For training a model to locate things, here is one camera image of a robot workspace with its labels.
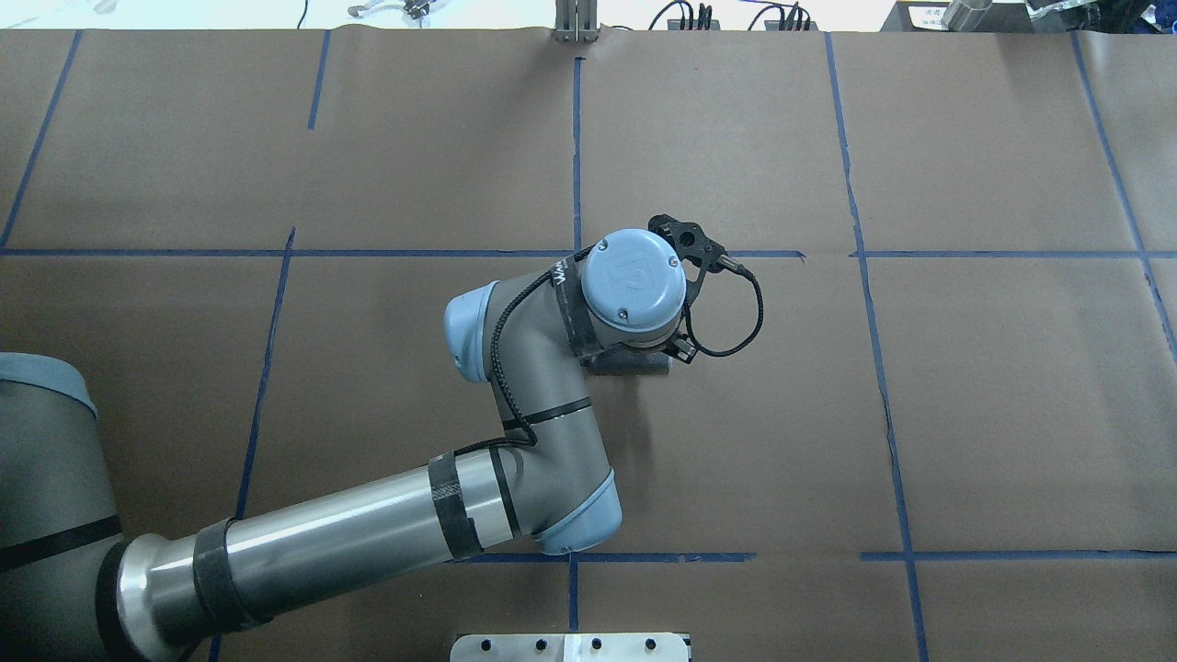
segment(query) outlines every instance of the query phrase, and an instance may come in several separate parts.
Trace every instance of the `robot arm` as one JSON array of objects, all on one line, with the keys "label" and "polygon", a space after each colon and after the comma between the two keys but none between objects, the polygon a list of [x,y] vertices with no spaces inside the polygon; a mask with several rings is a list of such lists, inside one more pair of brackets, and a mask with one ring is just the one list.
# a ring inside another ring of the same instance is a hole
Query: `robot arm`
[{"label": "robot arm", "polygon": [[[605,541],[620,525],[621,509],[580,360],[627,345],[690,362],[693,346],[678,327],[703,277],[744,269],[697,225],[656,217],[651,230],[614,232],[545,272],[491,283],[450,303],[446,339],[455,365],[465,378],[492,384],[503,437],[366,485],[239,522],[226,519],[186,538],[144,535],[119,542],[115,535],[15,568],[0,575],[0,591],[51,591],[59,601],[93,604],[94,610],[84,609],[88,616],[79,618],[78,610],[6,607],[0,625],[13,633],[5,638],[14,641],[5,646],[54,660],[177,660],[206,636],[248,629],[390,577],[470,558],[523,535],[553,555]],[[684,259],[700,266],[697,280],[687,282]],[[38,389],[25,385],[35,379],[2,379],[0,371],[0,385],[12,388],[0,391],[0,405],[21,412],[35,404],[35,419],[45,418],[45,384]],[[51,405],[78,418],[77,395],[53,395],[61,397],[49,398]],[[78,464],[74,472],[105,485],[100,456],[86,445],[95,439],[89,421],[81,444],[61,435],[36,443],[56,444],[62,457]],[[35,501],[38,495],[15,498]],[[107,550],[105,556],[95,545]],[[48,562],[71,570],[38,570]],[[71,583],[46,587],[56,581],[53,576],[71,577]],[[74,633],[72,649],[64,651],[62,638],[47,631]]]}]

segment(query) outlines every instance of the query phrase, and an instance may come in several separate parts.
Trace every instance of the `black cable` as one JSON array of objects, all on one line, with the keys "label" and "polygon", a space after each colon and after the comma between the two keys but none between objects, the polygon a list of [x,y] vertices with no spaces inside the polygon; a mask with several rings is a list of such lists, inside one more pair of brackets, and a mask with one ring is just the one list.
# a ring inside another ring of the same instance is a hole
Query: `black cable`
[{"label": "black cable", "polygon": [[[581,251],[572,256],[572,260],[580,262],[585,259],[586,257],[588,257],[588,253],[591,253],[594,247],[596,244],[586,249],[583,249]],[[532,430],[531,423],[527,421],[527,417],[524,416],[523,410],[519,409],[519,403],[516,402],[514,393],[511,392],[511,385],[507,384],[507,377],[503,370],[503,358],[499,355],[499,340],[501,340],[503,338],[503,329],[507,325],[507,319],[511,317],[511,313],[514,312],[514,310],[519,307],[519,304],[521,304],[524,299],[530,297],[532,292],[539,290],[539,287],[544,283],[547,283],[551,279],[552,279],[552,272],[545,271],[538,278],[532,280],[526,287],[520,290],[519,293],[516,294],[516,298],[511,299],[511,303],[508,303],[506,307],[503,309],[503,315],[499,316],[499,320],[494,324],[494,332],[491,335],[491,372],[492,376],[494,377],[494,385],[498,386],[499,393],[503,395],[503,402],[506,403],[507,409],[511,410],[511,416],[514,417],[514,422],[519,425],[520,429],[523,429],[524,433],[527,436],[527,439],[523,441],[523,439],[516,439],[513,437],[497,437],[493,439],[484,439],[481,442],[477,442],[470,444],[468,446],[463,446],[455,450],[454,455],[465,455],[467,452],[473,452],[476,450],[483,450],[501,445],[521,445],[530,448],[534,446],[538,443],[539,439],[536,437],[536,431]]]},{"label": "black cable", "polygon": [[754,16],[752,16],[752,22],[747,24],[747,32],[752,32],[752,28],[756,27],[756,21],[760,20],[760,16],[763,16],[765,14],[765,12],[771,12],[772,9],[777,9],[778,12],[780,12],[780,21],[777,25],[784,24],[785,22],[785,6],[784,5],[769,5],[767,7],[760,9],[759,12],[757,12],[757,14]]},{"label": "black cable", "polygon": [[734,347],[724,351],[716,351],[716,350],[709,350],[707,347],[703,346],[703,343],[700,343],[699,339],[694,336],[694,327],[691,326],[691,306],[683,306],[683,318],[686,320],[686,336],[691,339],[691,343],[694,344],[696,349],[698,349],[700,352],[707,356],[712,356],[716,358],[732,356],[733,353],[746,347],[749,343],[754,340],[756,336],[760,332],[760,326],[764,326],[764,294],[760,292],[760,284],[756,280],[756,276],[753,276],[751,271],[745,269],[744,265],[740,265],[739,270],[736,271],[736,273],[746,278],[747,282],[752,284],[752,289],[756,291],[756,327],[752,329],[752,332],[747,335],[747,338],[740,340],[740,343]]},{"label": "black cable", "polygon": [[[683,6],[685,6],[686,12],[690,15],[690,19],[686,21],[686,25],[694,25],[694,7],[692,7],[691,4],[687,2],[686,0],[671,0],[671,2],[669,2],[665,7],[663,7],[660,12],[654,14],[654,20],[650,21],[650,27],[647,27],[646,29],[653,29],[654,26],[658,25],[658,19],[660,19],[661,15],[669,12],[670,8],[673,7],[674,5],[679,6],[680,12],[683,11]],[[678,26],[679,29],[686,28],[686,26],[683,25],[683,20],[684,19],[679,19],[679,26]]]},{"label": "black cable", "polygon": [[[772,9],[777,9],[778,12],[780,12],[780,20],[777,21],[777,29],[778,31],[779,29],[785,29],[785,25],[786,24],[793,25],[792,21],[794,19],[796,19],[798,26],[807,25],[810,22],[810,20],[811,20],[810,19],[809,9],[806,9],[805,7],[802,7],[800,5],[797,5],[797,4],[789,5],[789,4],[783,4],[783,2],[762,2],[760,0],[745,0],[745,1],[746,2],[756,2],[758,5],[762,5],[762,4],[763,5],[767,5],[766,7],[764,7],[759,12],[757,12],[756,16],[752,18],[752,22],[750,22],[747,25],[747,31],[746,32],[751,32],[752,28],[756,27],[756,21],[760,20],[760,16],[763,16],[765,14],[765,12],[769,12],[769,11],[772,11]],[[785,15],[785,9],[790,11],[787,16]]]}]

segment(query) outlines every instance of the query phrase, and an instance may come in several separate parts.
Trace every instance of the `blue painter's tape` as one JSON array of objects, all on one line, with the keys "label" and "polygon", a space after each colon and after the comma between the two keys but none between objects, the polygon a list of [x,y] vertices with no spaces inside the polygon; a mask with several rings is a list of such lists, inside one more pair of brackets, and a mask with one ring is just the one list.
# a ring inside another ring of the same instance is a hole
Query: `blue painter's tape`
[{"label": "blue painter's tape", "polygon": [[208,662],[217,662],[220,660],[220,635],[213,637],[212,643],[208,646]]},{"label": "blue painter's tape", "polygon": [[1116,194],[1119,197],[1121,207],[1128,218],[1128,227],[1132,233],[1132,243],[1136,244],[1137,256],[1141,258],[1141,266],[1144,269],[1144,280],[1148,283],[1149,293],[1152,294],[1152,306],[1161,318],[1161,329],[1169,343],[1169,355],[1173,363],[1177,363],[1177,338],[1173,337],[1173,327],[1165,310],[1165,302],[1161,298],[1157,289],[1157,279],[1152,274],[1152,265],[1149,263],[1149,254],[1144,250],[1144,239],[1141,237],[1141,227],[1136,223],[1136,214],[1132,213],[1132,205],[1128,200],[1128,192],[1124,190],[1124,179],[1119,174],[1119,166],[1116,165],[1116,155],[1111,151],[1111,143],[1108,141],[1108,132],[1104,130],[1103,117],[1099,114],[1099,105],[1091,92],[1091,80],[1088,78],[1088,67],[1083,61],[1083,48],[1079,45],[1079,33],[1071,33],[1071,48],[1075,51],[1075,65],[1079,71],[1079,80],[1083,82],[1083,93],[1088,98],[1088,106],[1091,108],[1091,118],[1096,123],[1096,133],[1099,135],[1099,144],[1103,146],[1104,157],[1108,159],[1108,168],[1111,171],[1112,181],[1116,184]]},{"label": "blue painter's tape", "polygon": [[580,66],[584,58],[572,60],[572,245],[579,251],[584,240],[580,231]]},{"label": "blue painter's tape", "polygon": [[[577,552],[578,563],[746,563],[756,558],[751,551],[596,551]],[[453,563],[564,563],[563,556],[546,554],[484,554]]]},{"label": "blue painter's tape", "polygon": [[[891,484],[895,490],[896,512],[899,517],[899,536],[903,550],[911,554],[911,528],[907,523],[907,499],[904,496],[903,472],[899,468],[899,449],[895,437],[895,419],[891,416],[891,397],[887,393],[886,370],[883,365],[883,346],[879,342],[878,322],[875,316],[875,299],[871,297],[870,272],[866,265],[866,246],[863,238],[863,225],[858,213],[858,201],[850,179],[850,143],[846,139],[846,121],[842,108],[842,91],[838,87],[838,66],[833,54],[833,37],[825,33],[825,54],[830,66],[830,88],[833,94],[833,112],[838,124],[838,141],[842,146],[842,168],[846,179],[846,198],[850,203],[850,216],[855,220],[855,247],[858,252],[858,271],[863,280],[863,299],[866,303],[866,324],[871,335],[871,350],[875,353],[875,377],[878,380],[879,395],[883,397],[883,413],[886,417],[886,439],[891,451]],[[911,601],[911,617],[916,630],[916,648],[920,662],[927,662],[927,637],[924,635],[924,609],[919,597],[919,581],[916,575],[916,563],[907,560],[907,596]]]},{"label": "blue painter's tape", "polygon": [[733,258],[794,258],[805,259],[805,253],[800,251],[772,251],[772,250],[750,250],[750,251],[727,251]]},{"label": "blue painter's tape", "polygon": [[719,552],[586,552],[581,563],[745,563],[756,558],[750,551]]},{"label": "blue painter's tape", "polygon": [[867,551],[866,563],[897,563],[909,558],[919,563],[953,561],[1177,561],[1177,550],[1144,549],[1013,549],[980,551]]},{"label": "blue painter's tape", "polygon": [[580,564],[577,552],[568,554],[568,631],[580,630]]},{"label": "blue painter's tape", "polygon": [[319,52],[319,73],[314,78],[314,97],[311,98],[311,118],[306,121],[306,127],[314,131],[314,125],[319,121],[319,95],[322,94],[322,75],[327,71],[327,53],[331,51],[331,31],[322,31],[322,49]]},{"label": "blue painter's tape", "polygon": [[1136,259],[1132,251],[855,251],[850,257],[859,254],[875,258],[990,258],[990,259]]},{"label": "blue painter's tape", "polygon": [[8,245],[8,237],[12,236],[12,229],[16,224],[20,205],[25,201],[25,191],[28,188],[28,181],[33,178],[33,167],[36,166],[36,157],[40,155],[41,146],[45,145],[45,135],[49,132],[49,121],[53,120],[53,112],[58,110],[58,101],[61,100],[61,91],[65,90],[66,79],[69,78],[69,67],[73,66],[74,55],[78,54],[79,44],[81,44],[80,29],[74,31],[69,53],[66,54],[66,61],[61,65],[58,85],[53,88],[53,97],[49,98],[49,106],[45,110],[45,119],[41,120],[41,128],[36,132],[36,139],[33,141],[33,151],[28,154],[28,163],[25,164],[25,174],[21,176],[20,184],[16,186],[16,196],[12,200],[12,208],[8,210],[8,220],[5,223],[4,233],[0,233],[0,251]]},{"label": "blue painter's tape", "polygon": [[274,310],[270,316],[270,333],[266,336],[266,353],[261,360],[261,378],[258,382],[258,398],[253,403],[253,421],[250,424],[250,442],[245,448],[245,463],[241,466],[241,484],[237,492],[235,517],[245,517],[246,499],[250,496],[250,478],[253,475],[253,458],[258,452],[258,436],[261,432],[261,405],[266,398],[266,386],[270,383],[270,368],[274,359],[274,338],[278,335],[278,316],[282,311],[282,298],[286,294],[286,278],[291,269],[291,249],[294,246],[294,229],[291,229],[290,237],[286,238],[285,254],[282,256],[282,267],[278,274],[278,292],[274,294]]},{"label": "blue painter's tape", "polygon": [[[447,249],[297,249],[295,258],[563,258],[557,250],[447,250]],[[6,249],[2,257],[100,258],[280,258],[279,249]]]}]

